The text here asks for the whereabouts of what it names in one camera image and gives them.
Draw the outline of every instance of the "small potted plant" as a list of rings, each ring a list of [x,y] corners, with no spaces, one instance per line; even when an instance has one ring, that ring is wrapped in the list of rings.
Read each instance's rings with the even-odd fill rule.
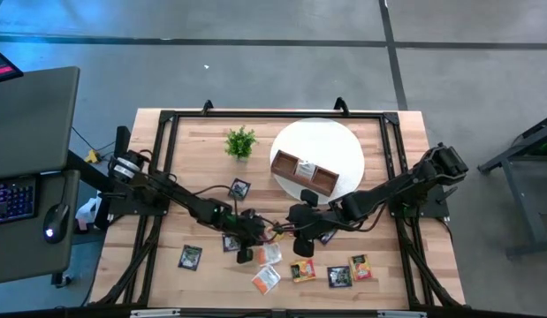
[[[235,156],[238,161],[246,161],[252,154],[252,145],[257,142],[254,130],[245,130],[245,126],[241,126],[237,132],[231,129],[226,140],[226,154]]]

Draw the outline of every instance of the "gray floor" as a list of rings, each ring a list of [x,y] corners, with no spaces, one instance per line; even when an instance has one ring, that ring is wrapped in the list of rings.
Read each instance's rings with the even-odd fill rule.
[[[398,41],[547,42],[547,0],[389,0]],[[204,39],[384,40],[376,0],[5,0],[0,34]],[[125,46],[0,42],[22,70],[81,68],[74,126],[93,145],[132,127],[139,107],[396,110],[385,48]],[[475,169],[547,117],[547,50],[399,49],[406,100],[421,110],[432,144],[455,146],[471,167],[449,200],[467,303],[547,315],[547,254],[508,261],[525,243],[505,177]],[[71,147],[87,147],[72,138]],[[72,269],[90,285],[98,254],[79,246]],[[25,297],[27,290],[42,298]],[[0,312],[82,302],[45,279],[0,284]]]

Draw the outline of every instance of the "keyboard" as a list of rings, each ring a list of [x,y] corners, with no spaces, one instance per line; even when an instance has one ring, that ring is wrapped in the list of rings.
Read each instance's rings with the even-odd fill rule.
[[[35,177],[0,181],[0,223],[35,216]]]

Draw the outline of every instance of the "white cloth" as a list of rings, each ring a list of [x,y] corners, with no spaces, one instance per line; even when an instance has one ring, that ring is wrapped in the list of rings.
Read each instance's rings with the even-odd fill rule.
[[[330,119],[306,118],[288,125],[273,141],[270,163],[278,150],[339,174],[330,198],[318,193],[318,204],[355,191],[363,178],[365,160],[360,141],[347,127]],[[300,200],[300,191],[306,187],[273,176],[287,193]]]

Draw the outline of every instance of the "wooden table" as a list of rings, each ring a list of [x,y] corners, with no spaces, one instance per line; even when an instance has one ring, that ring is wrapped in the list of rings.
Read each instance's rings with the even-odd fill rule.
[[[138,110],[130,149],[138,151],[153,147],[159,111]],[[412,165],[429,148],[422,114],[419,111],[401,111],[399,118],[407,160]],[[212,185],[230,185],[234,178],[246,180],[252,185],[249,195],[239,205],[239,210],[255,208],[269,219],[283,221],[289,207],[297,201],[286,194],[270,175],[270,148],[277,134],[295,120],[298,119],[181,118],[171,172],[177,175],[182,186],[193,192]],[[346,125],[360,140],[365,156],[365,171],[359,188],[369,189],[387,181],[379,124],[369,119],[336,120]],[[224,152],[225,136],[229,129],[242,125],[254,129],[259,141],[247,163],[237,162]],[[389,132],[391,144],[394,145],[391,128]],[[393,148],[393,154],[396,155],[396,148]],[[216,189],[204,195],[230,201],[226,194],[226,191]],[[138,219],[137,216],[124,216],[109,228],[91,301],[104,296],[128,266]],[[427,263],[446,290],[463,303],[448,232],[442,224],[432,219],[422,219],[421,230]],[[184,244],[203,249],[197,271],[177,267]],[[281,275],[282,281],[263,296],[251,283],[259,266],[254,261],[237,264],[235,253],[223,253],[221,233],[200,226],[184,208],[172,203],[169,215],[163,220],[149,305],[287,309],[407,308],[397,231],[388,213],[382,215],[379,224],[371,232],[339,231],[327,246],[315,244],[315,281],[299,284],[292,281],[289,264],[301,257],[292,252],[291,238],[283,239],[280,244],[283,260],[274,268]],[[375,278],[354,282],[351,288],[329,289],[326,268],[346,265],[347,257],[356,254],[368,255]],[[414,264],[413,268],[417,295],[423,299],[420,276]],[[142,267],[134,297],[140,293],[143,272]]]

